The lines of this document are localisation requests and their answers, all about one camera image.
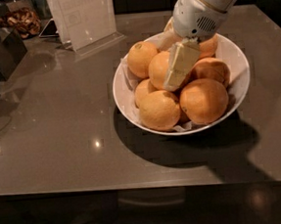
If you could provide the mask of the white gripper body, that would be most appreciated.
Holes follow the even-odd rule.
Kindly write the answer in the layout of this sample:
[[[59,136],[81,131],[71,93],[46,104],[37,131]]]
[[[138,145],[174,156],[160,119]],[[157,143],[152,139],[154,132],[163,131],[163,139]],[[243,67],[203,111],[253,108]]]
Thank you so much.
[[[178,0],[173,10],[173,30],[181,38],[213,37],[227,17],[203,0]]]

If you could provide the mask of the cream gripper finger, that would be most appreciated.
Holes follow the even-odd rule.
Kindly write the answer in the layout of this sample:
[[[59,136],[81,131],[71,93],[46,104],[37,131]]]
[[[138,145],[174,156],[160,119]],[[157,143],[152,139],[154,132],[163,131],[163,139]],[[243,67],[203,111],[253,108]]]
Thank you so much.
[[[169,52],[168,70],[165,74],[164,89],[175,91],[184,82],[192,66],[200,58],[200,42],[198,38],[184,38],[175,42]]]
[[[171,17],[157,42],[157,47],[161,51],[169,51],[174,46],[181,46],[183,44],[182,41],[183,38],[174,31],[174,20],[173,17]]]

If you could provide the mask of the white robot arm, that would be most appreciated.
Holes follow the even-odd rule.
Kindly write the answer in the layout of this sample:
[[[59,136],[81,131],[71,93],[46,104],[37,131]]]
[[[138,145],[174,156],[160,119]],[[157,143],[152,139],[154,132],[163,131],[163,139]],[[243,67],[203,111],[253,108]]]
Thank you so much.
[[[201,55],[201,42],[214,36],[235,2],[177,0],[157,43],[160,50],[168,50],[170,54],[164,89],[171,92],[179,89]]]

